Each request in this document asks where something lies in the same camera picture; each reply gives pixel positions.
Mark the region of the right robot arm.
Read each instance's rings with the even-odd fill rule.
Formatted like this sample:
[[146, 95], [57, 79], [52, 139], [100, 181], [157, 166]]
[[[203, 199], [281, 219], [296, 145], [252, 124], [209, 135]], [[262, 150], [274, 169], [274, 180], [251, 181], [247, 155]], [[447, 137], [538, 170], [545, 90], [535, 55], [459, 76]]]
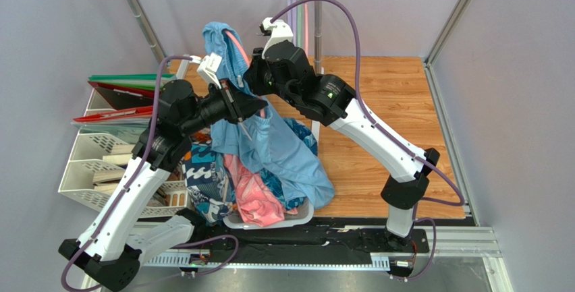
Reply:
[[347, 136], [376, 158], [389, 171], [381, 191], [389, 207], [386, 230], [399, 238], [410, 236], [416, 205], [440, 158], [436, 149], [411, 145], [367, 108], [346, 81], [316, 74], [304, 50], [288, 40], [255, 48], [244, 79], [254, 94], [278, 96], [305, 118]]

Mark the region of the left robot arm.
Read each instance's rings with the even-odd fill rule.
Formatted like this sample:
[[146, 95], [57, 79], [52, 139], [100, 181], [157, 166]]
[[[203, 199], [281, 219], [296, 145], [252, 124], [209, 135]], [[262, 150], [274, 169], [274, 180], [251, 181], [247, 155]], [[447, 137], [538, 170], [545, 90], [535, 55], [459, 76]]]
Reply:
[[239, 123], [267, 106], [229, 80], [209, 85], [200, 97], [191, 83], [176, 80], [155, 92], [149, 126], [140, 135], [125, 173], [98, 217], [77, 239], [66, 239], [59, 253], [110, 291], [121, 291], [142, 265], [168, 249], [187, 243], [198, 222], [189, 209], [146, 233], [132, 228], [154, 194], [192, 146], [192, 136], [218, 121]]

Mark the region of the light blue shorts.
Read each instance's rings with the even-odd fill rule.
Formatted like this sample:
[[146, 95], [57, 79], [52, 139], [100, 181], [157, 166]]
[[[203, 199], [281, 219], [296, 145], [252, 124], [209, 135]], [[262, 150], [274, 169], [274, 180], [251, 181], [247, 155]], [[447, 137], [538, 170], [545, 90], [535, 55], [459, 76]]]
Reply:
[[[243, 75], [248, 65], [240, 50], [226, 35], [238, 33], [223, 22], [209, 22], [202, 31], [204, 48], [208, 54], [222, 58], [217, 77], [227, 78], [240, 91], [252, 95], [252, 89]], [[314, 208], [328, 205], [335, 196], [335, 188], [320, 159], [293, 132], [277, 113], [267, 105], [264, 115], [256, 113], [236, 125], [220, 120], [211, 126], [212, 148], [216, 152], [240, 157], [249, 171], [261, 170], [276, 175], [287, 200], [308, 198]]]

